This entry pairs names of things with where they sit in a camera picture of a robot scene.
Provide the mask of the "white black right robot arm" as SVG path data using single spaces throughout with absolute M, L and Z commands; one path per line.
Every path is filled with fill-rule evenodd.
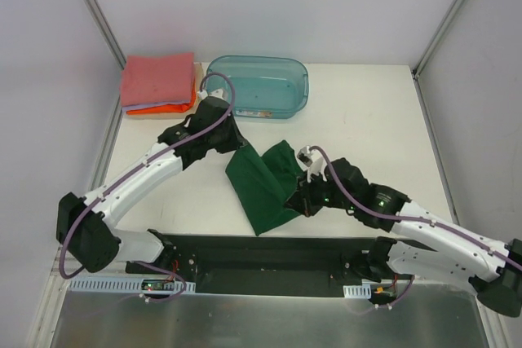
M 437 217 L 406 194 L 370 183 L 341 158 L 326 160 L 303 150 L 305 164 L 285 207 L 306 217 L 323 208 L 342 209 L 363 225 L 385 231 L 369 250 L 349 262 L 360 278 L 380 282 L 409 275 L 453 285 L 491 311 L 521 314 L 521 242 L 504 243 Z

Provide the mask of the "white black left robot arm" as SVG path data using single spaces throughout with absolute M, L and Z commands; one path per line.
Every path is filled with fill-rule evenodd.
M 155 187 L 182 173 L 210 150 L 220 154 L 246 145 L 228 101 L 208 96 L 195 113 L 165 129 L 154 145 L 111 183 L 84 196 L 72 192 L 60 199 L 56 239 L 90 273 L 112 262 L 144 263 L 153 273 L 172 268 L 174 245 L 166 235 L 118 228 L 124 215 Z

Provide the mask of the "green t shirt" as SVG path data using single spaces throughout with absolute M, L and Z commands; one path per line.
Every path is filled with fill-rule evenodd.
M 280 141 L 262 155 L 250 144 L 236 150 L 225 173 L 256 236 L 299 216 L 285 207 L 303 174 L 287 141 Z

